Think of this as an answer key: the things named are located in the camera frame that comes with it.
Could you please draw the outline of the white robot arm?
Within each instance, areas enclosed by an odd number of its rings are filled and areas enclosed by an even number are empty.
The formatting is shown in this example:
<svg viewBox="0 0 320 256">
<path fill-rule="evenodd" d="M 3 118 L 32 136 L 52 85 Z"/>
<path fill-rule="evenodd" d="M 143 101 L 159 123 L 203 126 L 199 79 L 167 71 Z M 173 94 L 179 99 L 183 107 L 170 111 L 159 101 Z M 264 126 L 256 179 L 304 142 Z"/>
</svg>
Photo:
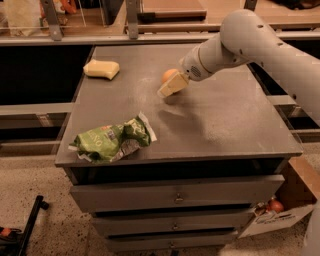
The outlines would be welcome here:
<svg viewBox="0 0 320 256">
<path fill-rule="evenodd" d="M 202 81 L 218 71 L 242 64 L 260 66 L 320 124 L 320 60 L 285 43 L 255 12 L 240 9 L 222 21 L 220 32 L 195 46 L 169 73 L 158 95 L 166 98 L 190 81 Z"/>
</svg>

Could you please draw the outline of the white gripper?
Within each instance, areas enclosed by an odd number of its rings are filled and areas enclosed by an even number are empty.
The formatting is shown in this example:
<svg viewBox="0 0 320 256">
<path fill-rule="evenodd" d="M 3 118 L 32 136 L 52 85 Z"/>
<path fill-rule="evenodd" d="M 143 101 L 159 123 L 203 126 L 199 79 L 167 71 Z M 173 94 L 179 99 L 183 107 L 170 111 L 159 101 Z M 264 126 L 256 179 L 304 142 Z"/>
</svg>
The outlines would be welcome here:
<svg viewBox="0 0 320 256">
<path fill-rule="evenodd" d="M 200 47 L 196 46 L 180 59 L 179 63 L 183 73 L 178 71 L 165 83 L 162 82 L 157 91 L 157 94 L 161 98 L 166 98 L 184 89 L 189 84 L 189 79 L 192 81 L 202 81 L 211 76 L 211 73 L 201 63 L 199 50 Z"/>
</svg>

